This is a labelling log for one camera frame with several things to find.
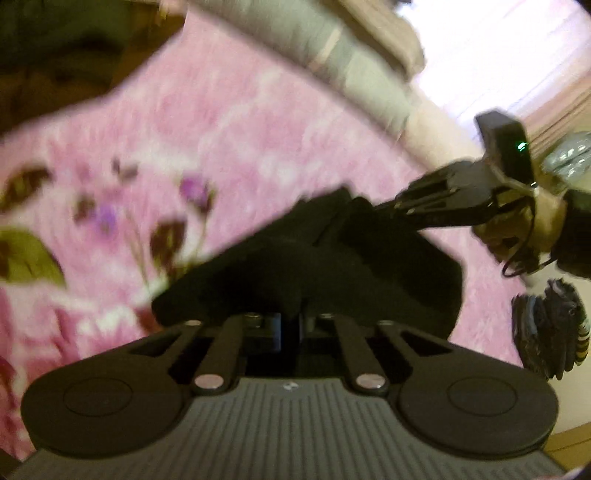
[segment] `cable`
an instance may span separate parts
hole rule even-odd
[[[502,274],[503,274],[503,277],[505,277],[505,278],[514,278],[514,277],[517,277],[519,275],[523,275],[523,274],[526,274],[526,273],[534,273],[532,271],[528,271],[527,266],[522,267],[522,268],[517,268],[516,270],[514,270],[511,273],[507,273],[507,270],[509,270],[509,268],[511,267],[511,265],[513,263],[520,262],[521,261],[520,260],[520,257],[523,257],[524,254],[526,254],[526,252],[530,249],[530,246],[528,245],[528,243],[529,243],[529,241],[531,239],[531,235],[534,232],[534,224],[535,224],[535,198],[534,197],[526,197],[526,198],[527,198],[527,205],[528,205],[528,207],[530,208],[530,211],[531,211],[531,225],[530,225],[530,230],[527,232],[527,236],[525,237],[525,240],[519,246],[519,248],[517,249],[517,251],[513,255],[511,255],[511,257],[509,258],[509,260],[507,260],[507,262],[505,262],[505,265],[503,265]],[[543,265],[538,265],[538,268],[535,271],[538,271],[541,267],[543,267],[543,266],[545,266],[547,264],[548,263],[544,263]]]

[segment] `bed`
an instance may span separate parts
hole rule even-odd
[[[157,328],[155,235],[204,259],[302,195],[347,183],[378,202],[424,172],[342,98],[196,11],[122,88],[22,126],[0,158],[5,193],[31,187],[3,210],[0,236],[14,262],[0,267],[17,272],[0,286],[0,447],[20,459],[33,451],[18,410],[31,381]],[[187,182],[215,192],[206,217]],[[451,341],[519,364],[520,280],[467,229],[427,235],[465,268]]]

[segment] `bolt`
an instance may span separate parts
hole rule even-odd
[[[294,390],[300,388],[300,386],[296,382],[287,382],[283,384],[283,388],[288,392],[293,392]]]
[[[378,374],[363,374],[355,379],[355,383],[367,390],[377,390],[386,384],[386,379]]]
[[[199,375],[195,385],[204,390],[216,390],[223,385],[223,377],[216,374]]]

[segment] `black wire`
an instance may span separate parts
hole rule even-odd
[[[515,262],[515,259],[516,258],[518,259],[518,257],[522,256],[523,253],[525,252],[525,250],[528,248],[528,244],[530,242],[531,235],[534,233],[535,198],[528,197],[527,200],[528,200],[528,206],[529,206],[530,211],[531,211],[531,225],[530,225],[530,230],[527,232],[527,236],[525,237],[525,240],[523,241],[523,243],[517,249],[517,252],[515,252],[513,255],[511,255],[510,259],[507,260],[507,262],[505,262],[505,265],[503,265],[502,273],[503,273],[503,277],[505,277],[505,278],[514,278],[514,277],[517,277],[519,275],[523,275],[523,274],[526,274],[526,273],[533,273],[533,272],[528,272],[526,268],[520,268],[518,270],[513,271],[512,273],[509,273],[509,274],[507,273],[507,270]]]

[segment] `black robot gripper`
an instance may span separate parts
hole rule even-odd
[[[221,327],[190,320],[57,369],[27,390],[22,418],[38,448],[104,458],[155,442],[197,397],[252,377],[340,378],[386,401],[422,441],[466,458],[539,449],[558,412],[536,375],[402,324],[245,314]]]

